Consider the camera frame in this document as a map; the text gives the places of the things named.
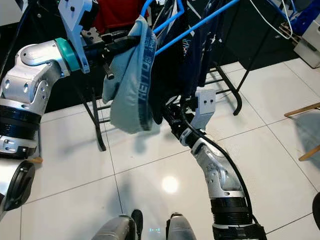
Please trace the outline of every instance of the white plastic bracket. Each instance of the white plastic bracket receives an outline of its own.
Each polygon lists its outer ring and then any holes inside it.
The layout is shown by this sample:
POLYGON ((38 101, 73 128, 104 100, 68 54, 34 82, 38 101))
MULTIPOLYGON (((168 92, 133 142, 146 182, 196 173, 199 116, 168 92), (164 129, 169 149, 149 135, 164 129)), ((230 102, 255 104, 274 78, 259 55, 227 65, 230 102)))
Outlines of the white plastic bracket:
POLYGON ((90 72, 90 68, 83 48, 85 41, 82 40, 83 26, 80 25, 80 21, 84 12, 90 12, 91 8, 92 0, 61 0, 58 6, 67 37, 76 51, 81 70, 85 74, 90 72))
POLYGON ((206 129, 206 125, 216 111, 216 91, 214 89, 199 89, 195 92, 198 107, 195 109, 191 125, 195 129, 206 129))

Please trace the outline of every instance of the hanging garment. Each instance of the hanging garment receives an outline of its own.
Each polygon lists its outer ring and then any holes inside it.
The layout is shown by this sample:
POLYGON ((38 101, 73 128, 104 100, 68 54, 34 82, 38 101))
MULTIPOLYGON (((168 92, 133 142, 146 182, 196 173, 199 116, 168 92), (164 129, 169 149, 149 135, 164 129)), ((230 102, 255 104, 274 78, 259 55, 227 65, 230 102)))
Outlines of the hanging garment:
POLYGON ((112 60, 110 68, 114 79, 104 78, 102 100, 104 103, 113 100, 111 124, 134 134, 152 128, 148 100, 157 38, 142 16, 135 21, 128 35, 140 36, 140 43, 112 60))
MULTIPOLYGON (((182 0, 184 9, 187 9, 187 0, 182 0)), ((175 0, 167 0, 163 10, 155 23, 162 24, 175 14, 177 8, 175 0)), ((158 49, 178 37, 188 29, 187 12, 185 11, 172 24, 165 27, 158 35, 158 49)), ((163 120, 162 107, 166 102, 182 92, 183 84, 178 80, 179 67, 184 62, 183 40, 177 41, 165 51, 156 56, 151 72, 151 88, 149 103, 153 120, 161 124, 163 120)))
POLYGON ((100 33, 107 29, 132 26, 139 17, 144 0, 98 0, 99 12, 93 26, 100 33))
MULTIPOLYGON (((206 18, 226 4, 226 0, 209 0, 202 19, 206 18)), ((191 44, 187 49, 185 60, 179 69, 179 81, 183 83, 183 94, 193 95, 198 86, 203 87, 212 56, 212 46, 215 41, 221 41, 224 13, 194 31, 191 44)))

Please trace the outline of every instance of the black metal stand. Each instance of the black metal stand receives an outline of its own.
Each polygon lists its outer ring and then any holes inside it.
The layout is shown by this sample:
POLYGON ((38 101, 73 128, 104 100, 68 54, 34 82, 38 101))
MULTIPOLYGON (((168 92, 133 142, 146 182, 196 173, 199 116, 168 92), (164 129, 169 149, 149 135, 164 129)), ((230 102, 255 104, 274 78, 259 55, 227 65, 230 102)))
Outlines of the black metal stand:
POLYGON ((238 115, 240 110, 241 110, 241 108, 242 108, 242 99, 241 99, 241 96, 239 94, 240 88, 239 87, 238 87, 238 89, 235 88, 235 86, 231 83, 229 77, 225 74, 225 72, 220 67, 220 64, 222 62, 222 59, 224 58, 224 55, 225 55, 225 52, 226 52, 226 47, 227 47, 227 42, 229 40, 229 36, 230 36, 231 30, 232 30, 232 28, 234 26, 234 23, 235 23, 235 20, 237 18, 237 15, 238 15, 238 12, 239 12, 239 9, 240 9, 240 4, 241 4, 241 1, 236 6, 235 13, 234 13, 234 15, 232 17, 232 20, 231 20, 230 28, 228 29, 228 31, 227 31, 227 33, 225 35, 225 40, 223 42, 222 54, 220 56, 219 62, 218 63, 217 62, 213 62, 213 66, 214 66, 215 69, 208 72, 208 73, 218 72, 219 75, 221 76, 221 79, 212 80, 212 81, 206 81, 205 82, 206 85, 213 84, 213 83, 218 83, 218 82, 222 82, 222 81, 225 82, 225 84, 228 86, 228 89, 217 91, 215 94, 217 95, 217 94, 223 94, 223 93, 226 93, 226 92, 232 92, 232 94, 234 95, 234 97, 236 99, 236 102, 237 102, 236 109, 233 112, 234 116, 238 115))
POLYGON ((101 120, 100 121, 99 120, 98 111, 103 110, 103 109, 108 109, 108 108, 110 108, 110 105, 103 106, 103 107, 97 107, 97 97, 96 97, 96 93, 95 93, 95 88, 91 87, 91 99, 92 99, 92 111, 93 111, 93 114, 92 114, 84 95, 82 94, 82 92, 79 90, 79 88, 76 85, 74 85, 74 87, 75 87, 76 93, 79 96, 82 104, 84 105, 84 107, 85 107, 86 111, 88 112, 91 120, 93 121, 93 124, 95 126, 96 139, 97 139, 97 141, 99 143, 101 151, 104 152, 107 149, 106 149, 104 140, 102 138, 100 124, 110 122, 110 119, 106 119, 106 120, 101 120))
MULTIPOLYGON (((252 57, 252 59, 251 59, 251 61, 249 63, 249 66, 248 66, 245 74, 243 75, 243 77, 241 79, 241 82, 240 82, 239 86, 237 88, 235 88, 235 86, 231 83, 229 77, 225 74, 225 72, 222 70, 220 65, 221 65, 222 59, 223 59, 223 57, 225 55, 225 51, 226 51, 226 47, 227 47, 227 42, 229 40, 230 32, 232 31, 232 28, 234 26, 235 20, 236 20, 236 18, 238 16, 241 3, 242 3, 242 1, 240 0, 239 3, 237 4, 236 11, 235 11, 235 13, 233 15, 233 18, 232 18, 232 21, 231 21, 231 24, 230 24, 230 28, 228 29, 228 31, 226 33, 226 37, 225 37, 225 40, 224 40, 224 43, 223 43, 223 50, 222 50, 221 57, 220 57, 218 63, 217 62, 213 63, 214 69, 209 72, 209 73, 218 72, 219 75, 221 76, 221 79, 211 80, 211 81, 207 81, 205 83, 206 85, 208 85, 208 84, 218 83, 218 82, 222 82, 222 81, 225 82, 225 84, 228 86, 228 89, 217 91, 216 95, 222 94, 222 93, 226 93, 226 92, 231 92, 234 95, 234 97, 236 99, 236 102, 237 102, 237 107, 233 112, 234 116, 238 115, 240 110, 241 110, 241 108, 242 108, 242 99, 241 99, 241 96, 239 94, 240 88, 243 85, 245 79, 247 78, 252 66, 254 65, 259 53, 261 52, 262 47, 265 44, 265 41, 267 39, 267 36, 268 36, 269 32, 271 31, 271 27, 268 27, 268 29, 265 32, 265 34, 264 34, 264 36, 263 36, 263 38, 262 38, 262 40, 261 40, 256 52, 254 53, 254 55, 253 55, 253 57, 252 57)), ((277 19, 277 14, 274 16, 274 18, 272 20, 272 23, 274 23, 276 19, 277 19)), ((75 87, 75 90, 76 90, 79 98, 81 99, 86 111, 88 112, 90 118, 92 119, 92 121, 94 123, 96 137, 97 137, 97 141, 99 143, 99 146, 100 146, 102 151, 105 151, 106 150, 106 146, 105 146, 103 138, 102 138, 100 124, 110 122, 110 119, 106 119, 106 120, 101 120, 100 121, 99 120, 98 111, 103 110, 103 109, 108 109, 111 106, 110 105, 106 105, 106 106, 103 106, 103 107, 97 107, 97 102, 96 102, 97 97, 96 97, 96 94, 95 94, 95 89, 93 87, 91 87, 92 108, 93 108, 92 109, 93 114, 92 114, 91 110, 88 107, 88 104, 87 104, 87 101, 86 101, 84 95, 81 93, 81 91, 79 90, 79 88, 76 85, 74 85, 74 87, 75 87)))
MULTIPOLYGON (((221 54, 221 57, 218 61, 218 63, 214 62, 213 63, 213 66, 215 67, 214 70, 211 70, 209 73, 212 73, 212 72, 218 72, 221 76, 221 79, 218 79, 218 80, 212 80, 212 81, 207 81, 205 84, 212 84, 212 83, 217 83, 217 82, 222 82, 224 81, 225 84, 228 86, 229 89, 225 89, 225 90, 221 90, 221 91, 217 91, 216 94, 222 94, 222 93, 226 93, 226 92, 232 92, 232 94, 234 95, 235 99, 236 99, 236 102, 237 102, 237 107, 236 109, 234 110, 233 112, 233 115, 236 116, 239 114, 241 108, 242 108, 242 99, 241 99, 241 96, 239 94, 239 91, 240 91, 240 88, 242 87, 243 83, 245 82, 249 72, 251 71, 253 65, 255 64, 256 62, 256 59, 257 57, 259 56, 259 53, 261 52, 261 49, 263 48, 266 40, 267 40, 267 36, 268 34, 270 33, 271 31, 271 27, 268 27, 265 34, 263 35, 262 39, 261 39, 261 42, 257 48, 257 50, 255 51, 249 65, 248 65, 248 68, 246 69, 245 71, 245 74, 243 75, 239 85, 237 88, 234 87, 234 85, 231 83, 230 79, 228 78, 228 76, 225 74, 225 72, 221 69, 220 65, 221 65, 221 62, 223 60, 223 57, 225 55, 225 52, 226 52, 226 47, 227 47, 227 42, 229 40, 229 36, 230 36, 230 33, 232 31, 232 28, 234 27, 234 23, 235 23, 235 20, 238 16, 238 13, 239 13, 239 9, 240 9, 240 6, 241 6, 241 3, 242 1, 240 0, 239 3, 237 4, 237 7, 236 7, 236 10, 235 10, 235 13, 233 15, 233 18, 231 20, 231 24, 230 24, 230 28, 228 29, 227 33, 226 33, 226 36, 225 36, 225 40, 224 40, 224 43, 223 43, 223 49, 222 49, 222 54, 221 54)), ((274 24, 276 19, 277 19, 278 15, 275 14, 273 19, 272 19, 272 22, 271 24, 274 24)))
POLYGON ((240 112, 240 110, 242 108, 242 99, 241 99, 241 96, 239 94, 239 91, 231 83, 230 79, 225 74, 225 72, 221 69, 221 67, 218 66, 216 62, 214 62, 213 65, 215 66, 215 69, 211 70, 209 73, 218 72, 220 74, 220 76, 221 76, 221 79, 207 81, 207 82, 205 82, 205 84, 208 85, 208 84, 218 83, 218 82, 222 82, 222 81, 225 82, 225 84, 228 86, 229 89, 217 91, 215 94, 217 95, 217 94, 223 94, 223 93, 226 93, 226 92, 232 92, 232 94, 234 95, 234 97, 236 99, 236 102, 237 102, 236 109, 233 112, 233 115, 236 116, 236 115, 239 114, 239 112, 240 112))

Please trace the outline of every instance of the black wire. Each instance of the black wire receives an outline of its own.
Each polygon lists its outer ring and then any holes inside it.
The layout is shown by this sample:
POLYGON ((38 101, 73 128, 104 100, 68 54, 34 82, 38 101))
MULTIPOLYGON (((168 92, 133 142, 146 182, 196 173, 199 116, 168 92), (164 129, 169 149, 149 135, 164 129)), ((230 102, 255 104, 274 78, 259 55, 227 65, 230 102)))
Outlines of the black wire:
POLYGON ((233 170, 235 171, 236 176, 238 177, 240 184, 242 186, 243 192, 244 192, 244 196, 246 198, 246 202, 248 205, 248 211, 249 211, 249 219, 253 219, 256 223, 258 223, 257 219, 253 216, 253 212, 252 212, 252 205, 251 205, 251 200, 250 200, 250 196, 249 196, 249 192, 247 189, 247 186, 245 184, 245 181, 243 180, 236 164, 234 163, 234 161, 231 159, 231 157, 229 156, 229 154, 222 148, 220 147, 217 143, 215 143, 214 141, 212 141, 211 139, 207 138, 201 131, 195 129, 187 120, 186 117, 186 101, 185 99, 181 99, 180 100, 180 110, 181 110, 181 117, 183 122, 188 126, 188 128, 190 128, 190 130, 197 135, 197 137, 199 138, 203 138, 204 140, 206 140, 209 144, 211 144, 212 146, 214 146, 216 149, 218 149, 224 156, 225 158, 228 160, 228 162, 230 163, 231 167, 233 168, 233 170))
POLYGON ((29 13, 30 13, 30 9, 35 5, 36 2, 37 2, 36 0, 34 0, 34 1, 29 1, 28 6, 26 7, 26 9, 24 10, 24 12, 23 12, 23 14, 22 14, 22 17, 21 17, 21 19, 20 19, 20 21, 19 21, 19 24, 18 24, 17 28, 16 28, 15 35, 14 35, 14 37, 13 37, 13 40, 11 41, 11 44, 10 44, 10 46, 9 46, 9 49, 8 49, 6 55, 4 56, 4 59, 3 59, 3 62, 2 62, 1 68, 0 68, 0 84, 1 84, 1 82, 2 82, 2 79, 4 78, 5 67, 6 67, 7 61, 8 61, 8 59, 9 59, 10 55, 11 55, 11 51, 12 51, 12 49, 14 48, 14 46, 15 46, 15 44, 16 44, 16 41, 17 41, 17 39, 18 39, 20 30, 21 30, 23 24, 25 23, 25 20, 26 20, 27 16, 28 16, 29 13))

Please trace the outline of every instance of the white tile floor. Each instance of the white tile floor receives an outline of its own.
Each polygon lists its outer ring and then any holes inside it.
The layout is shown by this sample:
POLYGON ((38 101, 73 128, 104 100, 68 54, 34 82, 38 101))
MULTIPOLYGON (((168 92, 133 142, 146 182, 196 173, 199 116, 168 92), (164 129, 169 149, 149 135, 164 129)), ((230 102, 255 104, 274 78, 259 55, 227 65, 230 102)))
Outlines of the white tile floor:
MULTIPOLYGON (((239 63, 223 69, 235 84, 245 71, 239 63)), ((254 70, 241 97, 242 110, 233 116, 233 96, 217 96, 207 132, 238 164, 269 240, 320 239, 312 215, 320 153, 298 161, 320 143, 320 111, 284 117, 320 102, 320 73, 300 59, 254 70)), ((109 123, 101 127, 105 152, 82 106, 42 118, 44 163, 28 202, 0 222, 0 240, 89 240, 107 220, 134 208, 144 213, 143 240, 164 240, 172 212, 188 218, 197 239, 213 239, 202 170, 168 124, 134 135, 109 123)))

